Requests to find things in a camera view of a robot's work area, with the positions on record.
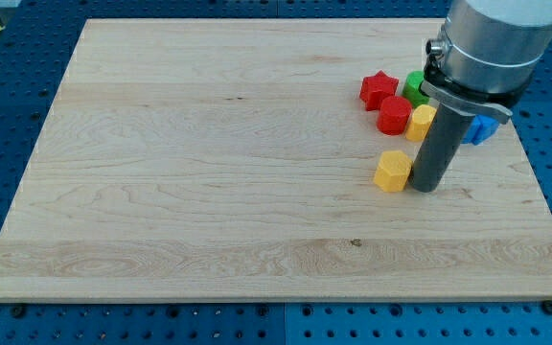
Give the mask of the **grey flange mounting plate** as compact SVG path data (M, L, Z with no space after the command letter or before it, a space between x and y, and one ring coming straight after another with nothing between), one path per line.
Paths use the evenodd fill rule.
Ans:
M518 103L530 84L527 78L522 85L504 93L476 91L449 79L438 67L435 57L425 62L424 80L419 90L440 104L453 108L463 116L484 115L505 125L511 119L512 107Z

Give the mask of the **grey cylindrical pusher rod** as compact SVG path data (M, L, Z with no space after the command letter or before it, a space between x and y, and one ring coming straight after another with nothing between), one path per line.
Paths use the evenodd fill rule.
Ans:
M408 183L419 192L434 191L472 125L472 116L439 104L435 118L416 155Z

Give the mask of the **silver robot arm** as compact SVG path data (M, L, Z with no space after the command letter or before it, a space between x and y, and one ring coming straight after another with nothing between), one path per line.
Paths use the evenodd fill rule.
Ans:
M475 116L509 122L551 39L552 1L452 1L425 45L420 90L438 107L408 179L415 190L437 188Z

